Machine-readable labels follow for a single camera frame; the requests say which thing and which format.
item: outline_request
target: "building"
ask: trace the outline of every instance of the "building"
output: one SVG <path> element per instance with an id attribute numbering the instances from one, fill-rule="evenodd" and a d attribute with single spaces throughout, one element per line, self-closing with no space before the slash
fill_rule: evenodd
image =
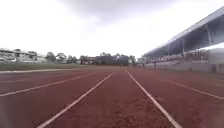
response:
<path id="1" fill-rule="evenodd" d="M 137 63 L 139 63 L 139 64 L 146 64 L 146 58 L 145 57 L 138 58 L 137 59 Z"/>
<path id="2" fill-rule="evenodd" d="M 144 54 L 158 60 L 164 56 L 184 54 L 224 42 L 224 7 L 208 15 L 165 44 Z"/>
<path id="3" fill-rule="evenodd" d="M 15 52 L 10 51 L 9 49 L 0 48 L 0 58 L 4 60 L 14 60 Z"/>
<path id="4" fill-rule="evenodd" d="M 15 51 L 0 48 L 0 59 L 6 62 L 28 62 L 28 63 L 43 63 L 47 60 L 45 56 L 29 53 L 25 51 Z"/>
<path id="5" fill-rule="evenodd" d="M 86 59 L 88 64 L 94 64 L 96 61 L 96 57 L 87 57 Z"/>
<path id="6" fill-rule="evenodd" d="M 76 62 L 77 64 L 81 64 L 81 60 L 77 60 L 77 62 Z"/>

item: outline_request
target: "track surface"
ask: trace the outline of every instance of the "track surface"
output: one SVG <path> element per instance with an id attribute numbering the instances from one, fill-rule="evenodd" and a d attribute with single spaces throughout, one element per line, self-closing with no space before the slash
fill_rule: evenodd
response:
<path id="1" fill-rule="evenodd" d="M 0 74 L 1 128 L 224 127 L 224 77 L 139 68 Z"/>

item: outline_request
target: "tree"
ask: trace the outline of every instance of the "tree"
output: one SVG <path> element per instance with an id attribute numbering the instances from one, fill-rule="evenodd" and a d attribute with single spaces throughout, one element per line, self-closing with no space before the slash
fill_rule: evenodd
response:
<path id="1" fill-rule="evenodd" d="M 135 56 L 131 55 L 131 56 L 129 57 L 129 59 L 132 61 L 132 65 L 133 65 L 133 66 L 136 66 L 136 59 L 135 59 Z"/>
<path id="2" fill-rule="evenodd" d="M 37 52 L 34 51 L 29 51 L 28 53 L 30 53 L 29 58 L 33 59 L 35 56 L 37 56 Z"/>
<path id="3" fill-rule="evenodd" d="M 111 54 L 110 53 L 107 53 L 107 56 L 111 56 Z"/>
<path id="4" fill-rule="evenodd" d="M 102 52 L 102 53 L 100 54 L 100 56 L 107 56 L 107 54 L 106 54 L 105 52 Z"/>
<path id="5" fill-rule="evenodd" d="M 72 57 L 72 63 L 77 63 L 77 58 L 75 56 Z"/>
<path id="6" fill-rule="evenodd" d="M 65 63 L 66 55 L 64 53 L 58 53 L 56 59 L 58 60 L 59 63 Z"/>
<path id="7" fill-rule="evenodd" d="M 84 62 L 87 61 L 87 56 L 81 55 L 79 59 L 81 61 L 81 64 L 84 64 Z"/>
<path id="8" fill-rule="evenodd" d="M 55 57 L 53 52 L 48 52 L 47 56 L 46 56 L 46 59 L 51 61 L 51 62 L 54 62 L 56 60 L 56 57 Z"/>
<path id="9" fill-rule="evenodd" d="M 67 63 L 68 63 L 68 64 L 73 63 L 73 58 L 72 58 L 71 55 L 68 56 Z"/>
<path id="10" fill-rule="evenodd" d="M 20 49 L 15 49 L 15 51 L 16 51 L 16 53 L 15 53 L 16 57 L 19 57 L 19 54 L 20 54 L 21 50 Z"/>

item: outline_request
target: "cloud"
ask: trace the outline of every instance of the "cloud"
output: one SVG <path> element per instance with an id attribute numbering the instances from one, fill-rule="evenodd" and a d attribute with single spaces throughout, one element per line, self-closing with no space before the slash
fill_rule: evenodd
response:
<path id="1" fill-rule="evenodd" d="M 215 11 L 219 0 L 0 1 L 5 48 L 140 56 Z"/>

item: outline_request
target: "green grass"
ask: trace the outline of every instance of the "green grass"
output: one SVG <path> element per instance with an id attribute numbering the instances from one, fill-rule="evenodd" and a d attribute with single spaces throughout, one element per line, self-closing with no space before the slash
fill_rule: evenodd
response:
<path id="1" fill-rule="evenodd" d="M 41 69 L 71 69 L 71 68 L 87 68 L 87 67 L 91 67 L 91 65 L 11 63 L 11 64 L 0 64 L 0 71 L 41 70 Z"/>

